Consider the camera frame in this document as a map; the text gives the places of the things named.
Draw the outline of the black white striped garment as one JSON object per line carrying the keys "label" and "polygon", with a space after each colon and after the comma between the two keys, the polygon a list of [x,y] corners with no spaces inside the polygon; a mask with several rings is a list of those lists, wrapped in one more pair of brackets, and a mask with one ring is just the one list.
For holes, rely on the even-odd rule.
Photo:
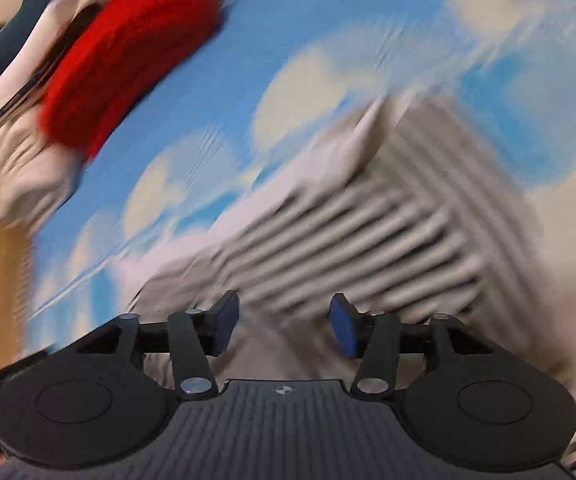
{"label": "black white striped garment", "polygon": [[225,240],[166,262],[131,309],[161,322],[224,292],[240,318],[215,360],[219,379],[350,380],[328,304],[406,323],[457,316],[537,358],[554,340],[538,233],[518,188],[446,93],[379,99],[339,122],[343,162],[280,193],[266,183],[238,205]]}

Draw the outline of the white folded clothes stack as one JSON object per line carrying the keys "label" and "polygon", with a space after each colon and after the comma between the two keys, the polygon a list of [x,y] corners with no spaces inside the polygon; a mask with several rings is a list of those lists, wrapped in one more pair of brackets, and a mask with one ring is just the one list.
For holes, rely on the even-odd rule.
{"label": "white folded clothes stack", "polygon": [[21,50],[0,75],[0,108],[26,84],[62,29],[90,3],[109,0],[51,0],[30,31]]}

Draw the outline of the cream folded fluffy garment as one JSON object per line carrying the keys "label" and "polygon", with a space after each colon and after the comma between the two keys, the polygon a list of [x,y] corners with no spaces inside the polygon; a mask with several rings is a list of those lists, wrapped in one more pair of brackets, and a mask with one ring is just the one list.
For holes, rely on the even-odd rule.
{"label": "cream folded fluffy garment", "polygon": [[36,233],[72,196],[82,156],[48,141],[38,107],[0,127],[0,224]]}

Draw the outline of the blue cream patterned bedsheet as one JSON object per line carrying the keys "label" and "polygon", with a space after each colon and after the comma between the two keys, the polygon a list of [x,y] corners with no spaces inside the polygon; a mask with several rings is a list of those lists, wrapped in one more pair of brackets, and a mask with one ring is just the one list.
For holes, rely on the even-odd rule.
{"label": "blue cream patterned bedsheet", "polygon": [[125,118],[35,238],[24,346],[68,344],[325,125],[441,86],[527,194],[576,275],[576,0],[228,0],[223,28]]}

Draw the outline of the red folded knit sweater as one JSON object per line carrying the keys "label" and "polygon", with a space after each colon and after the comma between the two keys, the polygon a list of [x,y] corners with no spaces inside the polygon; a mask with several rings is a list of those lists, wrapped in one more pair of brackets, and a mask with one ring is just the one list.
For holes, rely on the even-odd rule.
{"label": "red folded knit sweater", "polygon": [[110,0],[53,73],[40,128],[94,158],[131,107],[215,32],[217,0]]}

